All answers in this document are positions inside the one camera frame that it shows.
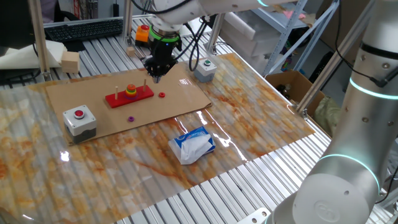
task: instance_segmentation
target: emergency stop button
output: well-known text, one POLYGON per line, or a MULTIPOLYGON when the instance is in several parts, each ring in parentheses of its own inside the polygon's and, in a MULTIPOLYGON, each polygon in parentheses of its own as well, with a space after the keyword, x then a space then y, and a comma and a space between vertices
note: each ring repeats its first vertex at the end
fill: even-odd
POLYGON ((85 117, 85 113, 82 110, 76 110, 75 111, 75 118, 76 119, 82 119, 85 117))

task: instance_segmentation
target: plastic bag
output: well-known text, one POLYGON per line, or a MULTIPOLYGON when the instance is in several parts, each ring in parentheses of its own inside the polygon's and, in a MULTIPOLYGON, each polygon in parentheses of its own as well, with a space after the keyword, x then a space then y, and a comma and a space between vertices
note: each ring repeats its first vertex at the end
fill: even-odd
POLYGON ((211 135, 204 127, 170 140, 169 146, 181 165, 193 164, 204 154, 213 152, 216 147, 211 135))

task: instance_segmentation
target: wooden block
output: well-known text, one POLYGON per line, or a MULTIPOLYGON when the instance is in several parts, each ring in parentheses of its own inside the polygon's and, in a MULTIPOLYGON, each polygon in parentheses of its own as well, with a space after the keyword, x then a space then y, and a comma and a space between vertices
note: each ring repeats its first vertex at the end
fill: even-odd
POLYGON ((62 54, 62 72, 79 73, 80 57, 78 52, 64 52, 62 54))
POLYGON ((134 47, 127 47, 126 53, 130 57, 136 56, 136 49, 134 47))

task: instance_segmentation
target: blue light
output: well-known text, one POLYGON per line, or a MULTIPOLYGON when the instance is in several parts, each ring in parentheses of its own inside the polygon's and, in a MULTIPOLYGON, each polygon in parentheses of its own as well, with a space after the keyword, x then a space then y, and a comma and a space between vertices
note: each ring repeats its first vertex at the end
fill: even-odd
POLYGON ((371 95, 371 96, 375 96, 375 97, 383 98, 383 99, 387 99, 387 100, 398 100, 398 96, 392 96, 392 95, 385 95, 385 94, 375 93, 375 92, 372 92, 372 91, 370 91, 370 90, 367 90, 367 89, 365 89, 365 88, 363 88, 363 87, 360 87, 358 84, 356 84, 356 83, 353 81, 352 78, 350 78, 349 82, 351 83, 351 85, 352 85, 353 87, 355 87, 355 88, 358 89, 359 91, 362 91, 362 92, 364 92, 364 93, 366 93, 366 94, 369 94, 369 95, 371 95))
POLYGON ((264 7, 268 7, 268 5, 267 5, 267 4, 264 4, 262 0, 257 0, 257 1, 259 1, 260 5, 262 5, 262 6, 264 6, 264 7))
POLYGON ((332 155, 327 155, 327 156, 324 156, 324 157, 322 157, 322 158, 320 158, 319 159, 319 161, 321 161, 322 159, 325 159, 325 158, 327 158, 327 157, 332 157, 332 156, 340 156, 340 157, 344 157, 344 158, 347 158, 347 159, 351 159, 352 161, 355 161, 355 162, 357 162, 357 163, 359 163, 359 164, 361 164, 363 167, 365 167, 371 174, 372 174, 372 176, 374 177, 374 179, 376 180, 376 183, 377 183, 377 187, 378 187, 378 189, 379 189, 379 192, 380 192, 380 185, 379 185, 379 181, 377 180, 377 177, 376 177, 376 175, 374 175, 374 173, 370 170, 370 168, 367 166, 367 165, 365 165, 363 162, 361 162, 361 161, 359 161, 359 160, 357 160, 357 159, 354 159, 354 158, 352 158, 352 157, 350 157, 350 156, 346 156, 346 155, 341 155, 341 154, 332 154, 332 155))

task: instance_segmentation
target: metal pole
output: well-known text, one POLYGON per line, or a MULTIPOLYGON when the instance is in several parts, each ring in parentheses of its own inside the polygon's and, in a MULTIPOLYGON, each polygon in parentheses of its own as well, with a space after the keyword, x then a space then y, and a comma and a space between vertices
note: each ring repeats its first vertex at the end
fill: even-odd
POLYGON ((211 31, 209 42, 207 44, 205 44, 206 51, 209 54, 215 55, 217 53, 217 51, 216 51, 217 43, 216 42, 217 42, 218 36, 220 34, 221 26, 223 25, 224 18, 225 18, 225 13, 221 13, 216 16, 216 19, 215 19, 214 25, 213 25, 213 29, 211 31))
POLYGON ((294 67, 293 70, 299 71, 303 67, 303 64, 307 60, 307 58, 310 55, 310 53, 311 53, 312 49, 314 48, 315 44, 318 42, 318 40, 319 40, 320 36, 322 35, 323 31, 325 30, 326 26, 329 24, 330 19, 335 14, 335 12, 336 12, 336 10, 338 8, 338 5, 339 5, 339 1, 338 0, 334 0, 332 2, 332 4, 329 7, 329 9, 331 9, 331 11, 329 12, 329 15, 326 18, 324 18, 322 20, 322 23, 319 24, 319 26, 317 27, 317 30, 315 31, 313 37, 311 38, 311 41, 308 43, 307 47, 305 48, 302 56, 300 57, 300 59, 296 63, 296 66, 294 67))
POLYGON ((30 15, 32 16, 32 24, 35 34, 35 46, 40 62, 40 71, 44 81, 51 80, 49 56, 47 46, 45 44, 45 34, 43 27, 42 8, 40 0, 28 0, 30 15))
MULTIPOLYGON (((328 18, 331 16, 330 15, 330 13, 332 13, 333 12, 333 8, 332 7, 329 7, 328 8, 328 10, 314 23, 314 25, 311 27, 311 28, 309 28, 309 30, 307 30, 306 31, 306 33, 304 33, 303 34, 303 36, 301 36, 300 38, 299 38, 299 40, 298 41, 296 41, 296 43, 293 45, 293 46, 291 46, 291 48, 284 54, 284 56, 281 58, 281 59, 279 59, 279 61, 278 62, 276 62, 275 64, 274 64, 274 66, 271 68, 271 70, 269 71, 269 73, 272 73, 280 64, 282 64, 286 59, 287 59, 287 57, 290 55, 290 54, 292 54, 293 53, 293 51, 297 48, 297 47, 299 47, 299 45, 316 29, 317 31, 322 31, 323 32, 323 29, 321 28, 321 26, 324 24, 324 23, 326 23, 326 22, 328 22, 328 18)), ((316 42, 318 41, 318 39, 319 39, 319 36, 320 36, 320 34, 319 35, 314 35, 314 37, 312 37, 312 39, 311 39, 311 41, 312 41, 312 43, 311 43, 311 45, 308 45, 308 47, 305 49, 305 51, 304 51, 304 53, 302 54, 302 56, 300 57, 300 60, 299 61, 301 61, 301 59, 302 59, 302 57, 305 57, 305 58, 307 58, 308 57, 308 55, 305 55, 305 54, 309 54, 310 52, 311 52, 311 50, 312 50, 312 48, 313 48, 313 46, 316 44, 316 42)))
POLYGON ((303 11, 303 8, 304 8, 306 3, 307 3, 307 0, 299 0, 297 2, 296 8, 295 8, 295 10, 293 12, 293 15, 289 19, 289 21, 287 22, 287 26, 285 28, 285 31, 281 33, 281 35, 279 37, 278 44, 277 44, 274 52, 269 57, 266 69, 264 69, 264 71, 262 73, 263 77, 268 75, 268 74, 270 74, 271 68, 275 65, 276 59, 278 58, 279 53, 284 48, 284 46, 285 46, 285 44, 287 42, 287 39, 289 38, 289 35, 292 32, 292 30, 293 30, 293 26, 296 23, 296 21, 298 21, 299 15, 303 11))
MULTIPOLYGON (((366 26, 368 26, 373 6, 374 0, 371 0, 338 47, 338 50, 342 56, 346 55, 348 50, 354 44, 355 40, 359 37, 359 35, 361 35, 362 31, 365 30, 366 26)), ((297 112, 299 114, 305 114, 307 107, 316 97, 316 95, 320 91, 320 88, 322 88, 322 86, 328 80, 329 76, 336 70, 337 65, 340 63, 340 60, 340 56, 337 54, 337 52, 335 52, 335 54, 332 56, 326 67, 323 69, 315 83, 311 86, 310 90, 298 104, 297 112)))
POLYGON ((124 14, 123 14, 123 31, 122 31, 122 40, 123 42, 127 42, 128 46, 132 45, 131 40, 131 31, 132 31, 132 2, 130 0, 124 1, 124 14))

